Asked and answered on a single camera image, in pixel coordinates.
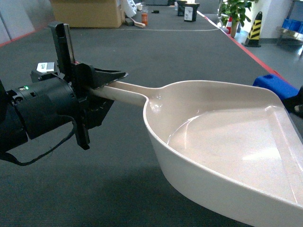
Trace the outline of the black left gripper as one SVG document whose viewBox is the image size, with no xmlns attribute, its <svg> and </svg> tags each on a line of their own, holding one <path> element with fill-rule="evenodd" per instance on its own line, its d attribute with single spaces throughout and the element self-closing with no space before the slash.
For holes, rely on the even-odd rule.
<svg viewBox="0 0 303 227">
<path fill-rule="evenodd" d="M 113 101 L 93 97 L 82 85 L 97 89 L 128 76 L 118 70 L 76 66 L 80 85 L 62 79 L 53 62 L 42 62 L 31 72 L 33 83 L 14 90 L 14 107 L 30 139 L 73 122 L 78 140 L 89 139 L 88 130 L 100 126 Z"/>
</svg>

